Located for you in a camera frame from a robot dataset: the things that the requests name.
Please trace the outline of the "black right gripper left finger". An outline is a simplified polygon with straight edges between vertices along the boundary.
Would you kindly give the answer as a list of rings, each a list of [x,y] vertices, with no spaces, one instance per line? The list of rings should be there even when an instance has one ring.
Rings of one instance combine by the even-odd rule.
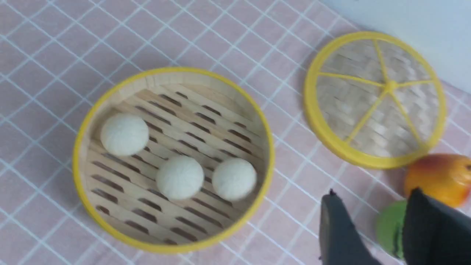
[[[343,201],[332,189],[321,200],[319,247],[323,265],[380,265],[363,243]]]

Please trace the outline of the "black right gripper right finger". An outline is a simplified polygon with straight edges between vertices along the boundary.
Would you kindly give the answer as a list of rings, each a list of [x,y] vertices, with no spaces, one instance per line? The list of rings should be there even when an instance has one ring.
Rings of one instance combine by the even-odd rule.
[[[469,265],[471,220],[415,188],[407,200],[402,245],[408,265]]]

